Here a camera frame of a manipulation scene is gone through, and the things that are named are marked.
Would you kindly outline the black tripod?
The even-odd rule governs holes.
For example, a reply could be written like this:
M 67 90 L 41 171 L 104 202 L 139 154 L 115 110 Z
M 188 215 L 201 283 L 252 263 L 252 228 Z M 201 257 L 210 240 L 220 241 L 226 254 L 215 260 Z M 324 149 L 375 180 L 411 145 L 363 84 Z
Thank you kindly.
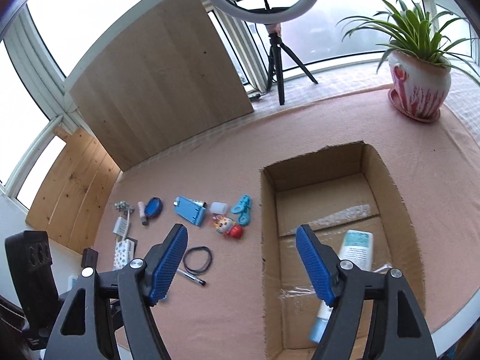
M 280 24 L 266 25 L 263 32 L 260 31 L 258 24 L 247 24 L 247 27 L 266 72 L 266 91 L 269 92 L 272 86 L 276 85 L 280 106 L 285 105 L 286 101 L 283 55 L 291 59 L 294 67 L 299 68 L 314 85 L 318 84 L 307 66 L 282 40 Z

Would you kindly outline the white power strip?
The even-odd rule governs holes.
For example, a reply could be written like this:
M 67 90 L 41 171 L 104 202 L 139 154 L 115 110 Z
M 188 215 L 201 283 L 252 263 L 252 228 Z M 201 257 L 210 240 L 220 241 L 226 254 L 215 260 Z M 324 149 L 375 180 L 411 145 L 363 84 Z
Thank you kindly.
M 67 280 L 67 290 L 70 291 L 74 287 L 74 285 L 77 282 L 77 275 L 70 275 L 68 280 Z

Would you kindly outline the black gel pen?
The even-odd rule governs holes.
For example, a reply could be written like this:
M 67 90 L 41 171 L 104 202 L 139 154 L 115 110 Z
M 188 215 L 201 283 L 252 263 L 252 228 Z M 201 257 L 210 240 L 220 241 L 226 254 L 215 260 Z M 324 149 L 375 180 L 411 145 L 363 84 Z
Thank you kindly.
M 188 280 L 204 287 L 207 282 L 200 279 L 199 277 L 197 277 L 196 275 L 192 275 L 191 273 L 187 272 L 187 271 L 183 271 L 182 269 L 180 268 L 177 268 L 176 269 L 176 273 L 179 274 L 179 275 L 182 275 L 183 277 L 187 278 Z

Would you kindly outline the white usb charger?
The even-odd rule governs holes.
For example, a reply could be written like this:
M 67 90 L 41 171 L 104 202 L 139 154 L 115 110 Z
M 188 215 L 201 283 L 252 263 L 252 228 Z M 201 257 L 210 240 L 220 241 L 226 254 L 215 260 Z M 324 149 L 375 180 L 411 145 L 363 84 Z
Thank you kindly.
M 128 231 L 128 219 L 122 216 L 119 216 L 115 221 L 112 232 L 116 236 L 125 237 L 125 235 L 127 234 L 127 231 Z

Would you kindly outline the cardboard box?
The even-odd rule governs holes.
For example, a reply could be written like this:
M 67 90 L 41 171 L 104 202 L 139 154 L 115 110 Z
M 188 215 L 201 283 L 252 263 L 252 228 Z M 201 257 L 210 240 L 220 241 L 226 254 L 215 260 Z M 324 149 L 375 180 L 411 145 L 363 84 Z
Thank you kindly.
M 387 166 L 363 141 L 327 146 L 261 172 L 264 335 L 267 359 L 309 359 L 320 300 L 295 246 L 307 224 L 338 252 L 347 230 L 373 234 L 373 269 L 400 269 L 421 308 L 424 268 L 412 220 Z

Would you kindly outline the white roller massager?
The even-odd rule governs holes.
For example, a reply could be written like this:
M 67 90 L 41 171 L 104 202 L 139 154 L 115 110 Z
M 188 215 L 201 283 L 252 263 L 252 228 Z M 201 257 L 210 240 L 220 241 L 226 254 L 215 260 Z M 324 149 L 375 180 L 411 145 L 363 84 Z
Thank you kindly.
M 117 203 L 114 204 L 114 208 L 118 211 L 119 216 L 122 216 L 122 217 L 128 219 L 128 230 L 129 230 L 130 216 L 131 216 L 132 213 L 134 213 L 134 207 L 132 205 L 130 205 L 129 203 L 127 203 L 126 201 L 120 201 L 120 202 L 117 202 Z

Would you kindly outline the light blue plastic clip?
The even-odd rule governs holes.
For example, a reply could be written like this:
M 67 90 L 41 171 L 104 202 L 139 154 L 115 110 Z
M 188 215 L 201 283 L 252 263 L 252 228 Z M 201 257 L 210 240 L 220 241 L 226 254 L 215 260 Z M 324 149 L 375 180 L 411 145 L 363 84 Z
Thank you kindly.
M 243 227 L 251 222 L 251 205 L 251 196 L 243 194 L 238 202 L 230 209 L 230 213 L 238 217 L 238 223 Z

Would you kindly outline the white blue lotion bottle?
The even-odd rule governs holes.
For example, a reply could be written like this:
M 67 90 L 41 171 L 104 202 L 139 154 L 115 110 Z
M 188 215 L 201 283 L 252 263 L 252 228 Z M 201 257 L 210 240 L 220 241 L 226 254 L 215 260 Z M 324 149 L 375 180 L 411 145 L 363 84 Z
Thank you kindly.
M 373 265 L 374 255 L 374 235 L 371 232 L 349 229 L 343 237 L 338 258 L 343 263 L 343 267 L 357 266 L 362 271 L 370 272 Z M 324 335 L 327 323 L 332 313 L 332 308 L 327 306 L 324 301 L 320 302 L 320 308 L 310 332 L 309 339 L 315 344 L 320 342 Z

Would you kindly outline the cartoon dragon keychain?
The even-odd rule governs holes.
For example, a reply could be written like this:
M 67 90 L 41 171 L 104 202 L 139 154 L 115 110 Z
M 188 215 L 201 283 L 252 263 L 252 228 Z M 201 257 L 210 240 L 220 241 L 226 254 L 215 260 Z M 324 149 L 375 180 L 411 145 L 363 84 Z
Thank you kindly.
M 242 238 L 243 227 L 235 220 L 225 215 L 216 215 L 212 220 L 218 233 L 233 239 Z

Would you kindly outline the translucent white cap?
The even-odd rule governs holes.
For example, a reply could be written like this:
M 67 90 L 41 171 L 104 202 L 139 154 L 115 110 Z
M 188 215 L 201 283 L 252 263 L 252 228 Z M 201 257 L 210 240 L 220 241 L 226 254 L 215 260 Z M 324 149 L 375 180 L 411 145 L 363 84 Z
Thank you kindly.
M 224 202 L 212 202 L 209 211 L 212 215 L 225 215 L 228 211 L 228 204 Z

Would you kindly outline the patterned tissue pack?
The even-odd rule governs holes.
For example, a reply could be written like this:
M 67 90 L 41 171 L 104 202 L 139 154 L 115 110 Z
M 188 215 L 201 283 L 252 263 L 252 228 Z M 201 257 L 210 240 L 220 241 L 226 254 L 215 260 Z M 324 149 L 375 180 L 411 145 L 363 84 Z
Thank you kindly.
M 125 265 L 128 265 L 134 259 L 134 250 L 122 247 L 117 249 L 115 247 L 113 270 L 117 271 L 122 269 Z

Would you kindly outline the blue phone stand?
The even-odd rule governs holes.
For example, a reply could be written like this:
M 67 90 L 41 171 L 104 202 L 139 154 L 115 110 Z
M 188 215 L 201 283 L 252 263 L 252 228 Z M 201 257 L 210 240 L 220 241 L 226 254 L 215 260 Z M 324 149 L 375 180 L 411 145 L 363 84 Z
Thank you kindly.
M 207 212 L 207 203 L 178 196 L 173 202 L 174 211 L 183 219 L 200 227 Z

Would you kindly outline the potted spider plant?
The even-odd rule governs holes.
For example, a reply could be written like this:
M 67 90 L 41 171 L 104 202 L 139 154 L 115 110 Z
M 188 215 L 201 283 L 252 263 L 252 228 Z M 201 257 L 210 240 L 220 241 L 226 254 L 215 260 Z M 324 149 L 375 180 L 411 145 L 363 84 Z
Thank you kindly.
M 411 119 L 434 122 L 450 92 L 452 71 L 479 84 L 479 69 L 473 66 L 471 57 L 456 51 L 456 47 L 470 44 L 475 38 L 454 39 L 448 35 L 450 27 L 467 18 L 448 9 L 430 12 L 414 1 L 380 1 L 384 8 L 371 16 L 340 19 L 343 38 L 365 31 L 387 36 L 386 42 L 378 44 L 382 57 L 377 66 L 389 66 L 392 105 Z

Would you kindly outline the small pink bottle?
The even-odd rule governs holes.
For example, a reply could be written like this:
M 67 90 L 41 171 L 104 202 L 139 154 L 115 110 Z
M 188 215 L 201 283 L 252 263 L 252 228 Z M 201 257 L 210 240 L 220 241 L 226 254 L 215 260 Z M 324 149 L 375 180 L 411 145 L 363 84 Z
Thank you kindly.
M 138 207 L 138 213 L 139 213 L 141 223 L 144 227 L 146 227 L 149 224 L 149 221 L 148 221 L 148 218 L 147 218 L 146 213 L 145 213 L 145 208 L 146 207 L 145 207 L 144 202 L 139 201 L 137 203 L 137 207 Z

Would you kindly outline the blue round container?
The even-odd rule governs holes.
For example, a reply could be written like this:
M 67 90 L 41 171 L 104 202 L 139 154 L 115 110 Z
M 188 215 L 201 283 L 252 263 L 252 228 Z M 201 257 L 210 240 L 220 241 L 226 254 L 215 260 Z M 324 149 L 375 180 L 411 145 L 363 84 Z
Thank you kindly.
M 159 197 L 152 197 L 145 205 L 144 213 L 148 219 L 158 217 L 163 209 L 163 202 Z

